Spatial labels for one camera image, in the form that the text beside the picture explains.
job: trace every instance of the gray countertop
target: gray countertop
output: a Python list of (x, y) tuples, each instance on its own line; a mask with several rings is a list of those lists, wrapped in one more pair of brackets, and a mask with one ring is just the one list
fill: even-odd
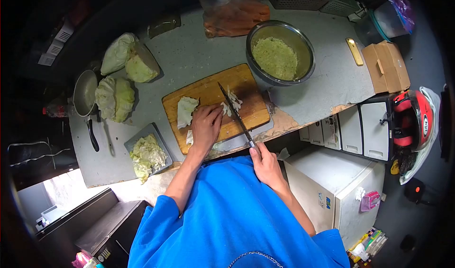
[[(346, 18), (304, 10), (275, 10), (271, 19), (299, 28), (315, 49), (316, 69), (305, 83), (292, 87), (271, 87), (255, 77), (259, 88), (270, 93), (271, 101), (299, 125), (330, 115), (333, 107), (361, 102), (374, 95), (367, 66), (356, 66), (345, 38), (358, 38)], [(182, 26), (153, 39), (138, 34), (150, 49), (164, 75), (151, 83), (135, 83), (138, 99), (134, 111), (123, 123), (110, 120), (94, 123), (100, 145), (90, 143), (86, 118), (70, 115), (70, 127), (77, 161), (87, 187), (134, 179), (131, 159), (123, 143), (151, 122), (155, 122), (174, 161), (183, 161), (161, 102), (163, 96), (192, 82), (230, 67), (246, 63), (246, 36), (205, 36), (202, 9), (181, 15)], [(122, 69), (113, 76), (126, 77)], [(252, 132), (252, 136), (273, 128), (273, 121)], [(244, 135), (222, 142), (218, 150), (229, 151), (247, 142)]]

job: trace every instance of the helmet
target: helmet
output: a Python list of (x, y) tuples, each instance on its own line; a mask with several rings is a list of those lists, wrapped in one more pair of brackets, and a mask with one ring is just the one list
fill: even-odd
[(411, 151), (421, 151), (433, 132), (433, 110), (426, 97), (408, 90), (393, 99), (394, 144)]

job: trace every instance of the plate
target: plate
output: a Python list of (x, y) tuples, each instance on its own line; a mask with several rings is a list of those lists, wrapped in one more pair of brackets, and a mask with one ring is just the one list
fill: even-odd
[(164, 151), (164, 153), (166, 153), (166, 155), (168, 156), (166, 158), (166, 163), (164, 164), (164, 166), (162, 166), (161, 168), (158, 168), (156, 171), (152, 170), (151, 174), (149, 175), (149, 176), (151, 176), (151, 175), (159, 174), (163, 169), (169, 167), (173, 163), (171, 156), (169, 155), (168, 149), (164, 145), (164, 143), (161, 139), (161, 135), (159, 134), (158, 129), (156, 128), (155, 124), (154, 123), (148, 124), (145, 128), (141, 129), (137, 134), (135, 134), (131, 139), (129, 139), (123, 145), (125, 146), (125, 148), (127, 149), (128, 153), (129, 153), (130, 151), (133, 150), (134, 145), (137, 143), (137, 141), (140, 138), (145, 138), (149, 134), (153, 134), (155, 136), (156, 141), (158, 142), (158, 145), (161, 147), (161, 149)]

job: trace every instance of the green basket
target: green basket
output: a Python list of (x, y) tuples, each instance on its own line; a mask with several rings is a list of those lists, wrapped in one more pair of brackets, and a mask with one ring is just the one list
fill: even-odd
[(330, 0), (322, 6), (321, 12), (347, 17), (359, 10), (360, 7), (355, 0)]

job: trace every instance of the wooden cutting board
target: wooden cutting board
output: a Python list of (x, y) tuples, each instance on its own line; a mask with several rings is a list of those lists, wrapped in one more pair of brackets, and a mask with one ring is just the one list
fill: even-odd
[[(253, 129), (270, 121), (267, 107), (259, 92), (256, 81), (247, 64), (234, 66), (223, 70), (190, 85), (187, 85), (162, 99), (164, 111), (168, 115), (169, 123), (174, 132), (180, 150), (184, 155), (188, 153), (190, 145), (187, 145), (187, 133), (191, 126), (177, 129), (177, 104), (183, 96), (194, 99), (199, 98), (199, 105), (220, 104), (224, 96), (218, 86), (218, 82), (227, 91), (228, 86), (237, 97), (243, 101), (238, 111), (247, 129)], [(217, 142), (242, 134), (240, 124), (235, 120), (234, 113), (231, 117), (224, 115), (221, 121), (221, 130)]]

